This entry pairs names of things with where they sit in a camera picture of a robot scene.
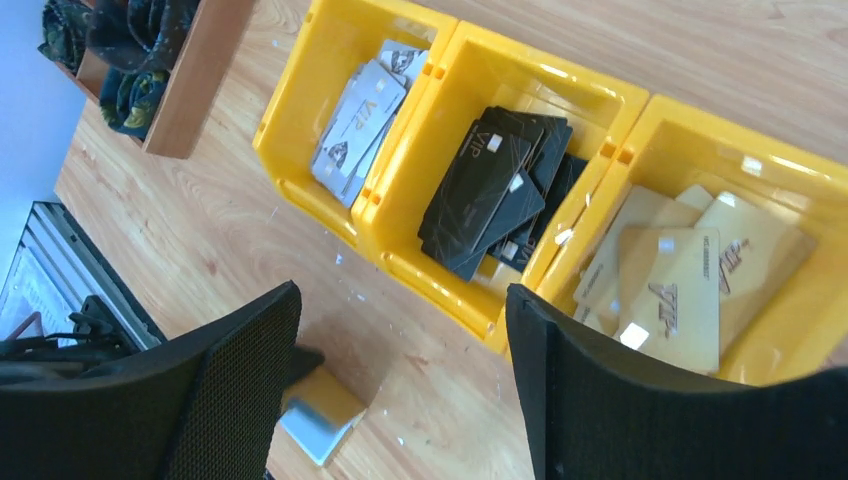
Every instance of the card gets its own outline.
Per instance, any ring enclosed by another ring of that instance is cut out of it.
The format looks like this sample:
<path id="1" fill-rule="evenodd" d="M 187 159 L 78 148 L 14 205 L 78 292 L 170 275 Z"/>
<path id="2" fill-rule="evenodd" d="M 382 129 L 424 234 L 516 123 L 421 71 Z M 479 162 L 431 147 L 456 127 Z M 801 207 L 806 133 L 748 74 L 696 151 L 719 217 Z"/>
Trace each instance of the card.
<path id="1" fill-rule="evenodd" d="M 717 228 L 721 234 L 719 291 L 724 352 L 812 254 L 816 241 L 729 192 L 719 194 L 695 226 Z"/>
<path id="2" fill-rule="evenodd" d="M 380 48 L 378 58 L 386 70 L 402 77 L 404 81 L 401 83 L 410 89 L 424 69 L 429 53 L 428 50 L 419 50 L 394 40 L 386 40 Z"/>
<path id="3" fill-rule="evenodd" d="M 530 175 L 521 170 L 518 172 L 521 179 L 517 187 L 511 188 L 501 202 L 491 223 L 483 232 L 477 251 L 463 253 L 443 262 L 452 272 L 457 274 L 466 282 L 474 278 L 474 273 L 483 262 L 486 250 L 501 241 L 516 227 L 525 223 L 529 218 L 536 216 L 545 208 L 545 199 L 533 184 Z"/>
<path id="4" fill-rule="evenodd" d="M 377 61 L 363 67 L 323 144 L 343 176 L 350 177 L 405 96 L 406 89 Z"/>
<path id="5" fill-rule="evenodd" d="M 522 230 L 527 226 L 531 227 L 527 240 L 521 242 L 522 237 L 515 235 L 515 232 L 513 232 L 513 234 L 507 238 L 507 241 L 503 242 L 501 245 L 496 245 L 494 249 L 490 251 L 492 256 L 519 272 L 524 272 L 524 268 L 530 261 L 530 257 L 532 257 L 533 252 L 536 251 L 536 246 L 539 245 L 539 242 L 542 240 L 542 236 L 545 234 L 545 231 L 547 231 L 548 225 L 551 223 L 551 220 L 553 220 L 554 215 L 557 210 L 559 210 L 562 202 L 565 201 L 565 197 L 568 196 L 568 192 L 574 188 L 574 184 L 577 183 L 577 179 L 580 178 L 580 175 L 583 173 L 586 165 L 588 165 L 588 162 L 575 156 L 566 154 L 566 157 L 564 165 L 556 173 L 556 178 L 554 179 L 552 188 L 545 199 L 544 210 L 542 210 L 542 212 L 536 217 L 535 222 L 531 222 L 529 225 L 522 225 L 519 228 L 519 230 Z"/>
<path id="6" fill-rule="evenodd" d="M 577 305 L 574 319 L 596 332 L 612 337 L 618 332 L 618 318 L 602 317 L 586 305 Z"/>
<path id="7" fill-rule="evenodd" d="M 425 212 L 425 253 L 439 260 L 474 251 L 529 154 L 529 142 L 475 121 Z"/>
<path id="8" fill-rule="evenodd" d="M 574 292 L 598 315 L 618 317 L 618 235 L 626 227 L 691 227 L 701 211 L 634 185 Z"/>
<path id="9" fill-rule="evenodd" d="M 356 198 L 359 196 L 359 192 L 361 192 L 362 187 L 365 186 L 365 177 L 367 177 L 368 172 L 371 171 L 374 160 L 377 158 L 377 154 L 380 152 L 380 147 L 383 146 L 383 142 L 386 140 L 386 135 L 389 134 L 389 129 L 392 128 L 394 121 L 395 117 L 392 116 L 389 121 L 386 122 L 386 125 L 374 140 L 374 143 L 371 144 L 371 147 L 367 152 L 365 152 L 365 155 L 362 156 L 362 160 L 359 161 L 359 165 L 356 167 L 356 171 L 353 176 L 348 180 L 348 184 L 342 192 L 342 197 L 339 199 L 345 208 L 353 206 L 353 202 L 356 201 Z"/>
<path id="10" fill-rule="evenodd" d="M 527 159 L 527 168 L 533 168 L 533 163 L 539 153 L 539 146 L 547 134 L 541 122 L 527 114 L 512 112 L 503 107 L 487 107 L 483 111 L 480 121 L 530 142 L 531 150 Z"/>
<path id="11" fill-rule="evenodd" d="M 336 108 L 330 115 L 330 120 L 327 122 L 327 126 L 324 127 L 324 132 L 321 133 L 321 138 L 318 140 L 318 145 L 315 147 L 315 153 L 312 155 L 313 165 L 318 159 L 318 153 L 321 151 L 321 147 L 324 145 L 324 141 L 327 139 L 327 134 L 330 133 L 330 129 L 336 123 L 336 117 L 338 117 L 339 115 L 339 110 L 341 109 L 342 105 L 347 102 L 347 97 L 350 95 L 350 91 L 353 88 L 353 85 L 356 84 L 356 79 L 359 78 L 360 73 L 362 73 L 362 65 L 360 65 L 356 69 L 356 71 L 353 73 L 353 76 L 347 81 L 344 90 L 342 90 L 342 94 L 339 96 L 339 101 L 336 103 Z"/>
<path id="12" fill-rule="evenodd" d="M 698 210 L 704 211 L 712 205 L 715 197 L 710 195 L 710 192 L 707 191 L 704 187 L 700 185 L 692 185 L 687 188 L 686 191 L 681 193 L 675 198 L 680 203 L 685 203 L 690 207 L 697 208 Z"/>
<path id="13" fill-rule="evenodd" d="M 622 230 L 621 317 L 615 338 L 677 367 L 716 372 L 718 245 L 715 228 Z"/>

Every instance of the white wall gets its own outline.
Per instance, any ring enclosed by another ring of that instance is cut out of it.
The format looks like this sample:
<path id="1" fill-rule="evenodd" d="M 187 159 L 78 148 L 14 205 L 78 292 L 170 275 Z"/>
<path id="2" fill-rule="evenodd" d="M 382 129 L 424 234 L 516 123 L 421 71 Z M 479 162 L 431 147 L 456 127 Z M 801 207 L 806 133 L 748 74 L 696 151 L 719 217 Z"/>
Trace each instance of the white wall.
<path id="1" fill-rule="evenodd" d="M 36 48 L 44 0 L 6 2 L 0 15 L 0 286 L 35 200 L 53 186 L 85 96 Z"/>

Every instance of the card logo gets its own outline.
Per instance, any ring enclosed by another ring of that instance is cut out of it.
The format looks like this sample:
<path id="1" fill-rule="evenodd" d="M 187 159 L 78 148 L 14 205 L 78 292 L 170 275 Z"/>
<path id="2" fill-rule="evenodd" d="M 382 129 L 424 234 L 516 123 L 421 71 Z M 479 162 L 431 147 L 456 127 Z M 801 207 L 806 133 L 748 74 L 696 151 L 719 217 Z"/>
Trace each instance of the card logo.
<path id="1" fill-rule="evenodd" d="M 362 130 L 363 128 L 365 128 L 365 125 L 371 118 L 371 114 L 374 113 L 375 108 L 377 108 L 377 102 L 373 102 L 371 100 L 365 101 L 365 104 L 356 112 L 357 130 Z"/>
<path id="2" fill-rule="evenodd" d="M 742 249 L 750 248 L 751 243 L 746 238 L 743 241 L 736 240 L 719 255 L 718 258 L 718 289 L 725 295 L 730 295 L 730 282 L 727 277 L 733 273 L 739 265 L 742 265 Z"/>
<path id="3" fill-rule="evenodd" d="M 659 297 L 659 321 L 665 324 L 665 338 L 677 333 L 677 284 L 649 283 L 648 290 Z"/>

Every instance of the silver vip card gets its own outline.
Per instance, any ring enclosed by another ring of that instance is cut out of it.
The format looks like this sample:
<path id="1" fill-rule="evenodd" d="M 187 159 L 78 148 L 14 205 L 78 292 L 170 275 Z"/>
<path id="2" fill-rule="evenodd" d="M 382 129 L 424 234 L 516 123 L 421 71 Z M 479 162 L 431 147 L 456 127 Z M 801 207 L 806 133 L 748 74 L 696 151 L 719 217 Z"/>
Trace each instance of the silver vip card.
<path id="1" fill-rule="evenodd" d="M 419 50 L 394 40 L 386 40 L 380 48 L 379 60 L 386 70 L 403 76 L 406 79 L 406 88 L 410 89 L 424 69 L 428 54 L 428 50 Z"/>
<path id="2" fill-rule="evenodd" d="M 322 147 L 345 178 L 405 97 L 406 89 L 379 62 L 372 60 L 364 66 Z"/>

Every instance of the wooden shelf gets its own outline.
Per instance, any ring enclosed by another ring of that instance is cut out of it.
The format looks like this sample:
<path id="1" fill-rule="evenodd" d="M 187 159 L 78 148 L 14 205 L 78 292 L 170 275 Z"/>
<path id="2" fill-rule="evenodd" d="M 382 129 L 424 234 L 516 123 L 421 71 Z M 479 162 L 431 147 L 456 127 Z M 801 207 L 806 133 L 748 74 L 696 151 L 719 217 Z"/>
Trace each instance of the wooden shelf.
<path id="1" fill-rule="evenodd" d="M 83 0 L 93 6 L 94 0 Z M 154 155 L 188 158 L 203 131 L 221 81 L 230 67 L 255 0 L 202 0 L 168 87 L 141 149 Z M 86 50 L 77 75 L 56 64 L 93 102 L 109 66 Z"/>

